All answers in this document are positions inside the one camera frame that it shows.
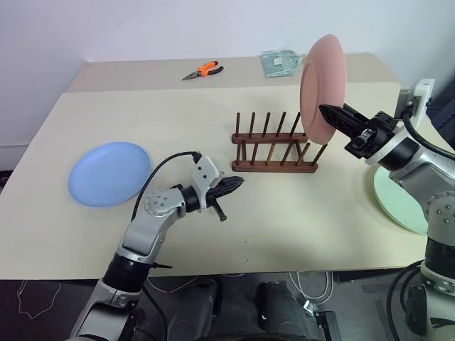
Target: pliers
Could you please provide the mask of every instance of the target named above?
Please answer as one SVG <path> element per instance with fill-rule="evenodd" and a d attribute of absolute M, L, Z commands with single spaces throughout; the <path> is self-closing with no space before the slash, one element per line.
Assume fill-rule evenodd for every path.
<path fill-rule="evenodd" d="M 213 62 L 209 62 L 209 63 L 199 67 L 197 71 L 190 73 L 188 76 L 186 76 L 182 80 L 190 80 L 190 79 L 196 78 L 196 77 L 205 77 L 205 76 L 214 75 L 215 73 L 219 73 L 219 72 L 223 71 L 223 69 L 224 69 L 223 66 L 217 67 L 214 70 L 209 70 L 211 67 L 214 67 L 216 65 L 218 65 L 218 61 L 216 61 L 216 60 L 214 60 Z"/>

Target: gray floor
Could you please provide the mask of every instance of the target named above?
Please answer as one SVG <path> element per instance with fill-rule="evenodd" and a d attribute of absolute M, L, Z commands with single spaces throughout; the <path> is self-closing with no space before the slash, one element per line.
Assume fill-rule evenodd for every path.
<path fill-rule="evenodd" d="M 392 340 L 385 317 L 385 297 L 393 277 L 394 275 L 387 275 L 335 284 L 330 301 L 322 305 L 321 309 L 336 312 L 343 340 Z M 289 290 L 298 298 L 299 302 L 303 303 L 303 298 L 291 285 L 288 273 L 246 274 L 235 278 L 217 276 L 217 278 L 223 284 L 223 304 L 221 313 L 213 320 L 212 335 L 261 332 L 257 324 L 254 297 L 257 285 L 263 281 L 287 281 Z M 191 278 L 153 278 L 153 282 L 162 289 L 170 291 L 188 279 Z M 302 286 L 306 288 L 309 295 L 318 295 L 323 288 L 324 281 L 323 273 L 301 275 Z M 26 315 L 18 314 L 16 292 L 20 285 L 20 281 L 0 281 L 2 316 L 0 340 L 2 341 L 65 340 L 92 290 L 90 287 L 64 283 L 55 299 L 53 308 L 35 320 L 30 320 Z M 47 308 L 57 288 L 58 284 L 55 282 L 29 281 L 21 295 L 22 310 L 33 315 Z M 152 291 L 168 320 L 171 319 L 188 289 L 184 288 L 174 294 Z M 159 340 L 161 325 L 152 305 L 142 298 L 138 308 L 144 311 L 142 314 L 143 329 L 151 332 Z M 405 328 L 404 314 L 398 300 L 393 301 L 393 313 L 402 340 L 423 340 Z M 313 320 L 308 319 L 306 324 L 311 337 L 323 340 L 323 336 Z M 135 340 L 147 340 L 147 336 L 137 335 Z"/>

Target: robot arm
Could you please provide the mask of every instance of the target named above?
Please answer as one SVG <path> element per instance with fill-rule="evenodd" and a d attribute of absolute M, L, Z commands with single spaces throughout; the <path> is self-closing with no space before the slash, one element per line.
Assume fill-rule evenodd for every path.
<path fill-rule="evenodd" d="M 433 82 L 422 80 L 402 94 L 397 112 L 405 126 L 420 123 Z M 330 125 L 351 138 L 347 151 L 365 158 L 370 166 L 378 163 L 388 169 L 390 179 L 422 207 L 428 221 L 427 250 L 420 267 L 423 283 L 409 290 L 406 321 L 412 332 L 430 340 L 451 340 L 455 332 L 455 157 L 434 146 L 419 145 L 409 137 L 408 126 L 398 126 L 399 120 L 384 112 L 367 119 L 347 104 L 319 108 Z"/>
<path fill-rule="evenodd" d="M 164 243 L 168 228 L 186 213 L 214 207 L 226 219 L 216 199 L 237 189 L 243 179 L 222 178 L 208 156 L 197 161 L 191 185 L 159 190 L 148 196 L 144 209 L 129 224 L 105 276 L 97 282 L 73 330 L 71 340 L 128 340 L 136 327 L 132 310 Z"/>

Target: blue plate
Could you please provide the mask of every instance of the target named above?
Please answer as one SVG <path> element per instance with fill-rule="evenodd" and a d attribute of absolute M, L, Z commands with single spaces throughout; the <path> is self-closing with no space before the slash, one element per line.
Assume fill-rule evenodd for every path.
<path fill-rule="evenodd" d="M 134 197 L 150 171 L 147 152 L 129 142 L 103 144 L 85 154 L 68 180 L 71 196 L 88 207 L 109 207 Z"/>

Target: table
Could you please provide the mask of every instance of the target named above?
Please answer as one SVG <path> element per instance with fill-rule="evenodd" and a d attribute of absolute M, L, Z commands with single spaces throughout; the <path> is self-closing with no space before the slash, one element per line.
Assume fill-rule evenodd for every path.
<path fill-rule="evenodd" d="M 346 103 L 370 117 L 378 110 L 392 114 L 399 89 L 393 82 L 349 83 Z M 68 175 L 91 148 L 130 141 L 143 146 L 154 165 L 175 152 L 200 150 L 232 175 L 235 112 L 242 112 L 243 131 L 251 111 L 257 131 L 266 112 L 275 129 L 282 111 L 298 111 L 298 93 L 298 86 L 286 85 L 63 94 L 0 196 L 0 277 L 103 276 L 135 199 L 90 209 L 70 197 Z M 284 129 L 294 117 L 288 115 Z M 447 147 L 428 120 L 420 130 Z M 236 173 L 245 183 L 219 200 L 227 221 L 212 210 L 178 221 L 157 259 L 173 268 L 153 275 L 382 269 L 421 259 L 426 238 L 399 227 L 379 208 L 375 169 L 344 151 L 347 143 L 335 134 L 314 174 Z M 312 146 L 308 157 L 317 151 Z M 259 148 L 257 159 L 267 152 Z M 283 152 L 277 148 L 276 158 Z M 192 168 L 190 158 L 170 162 L 147 192 L 187 185 Z"/>

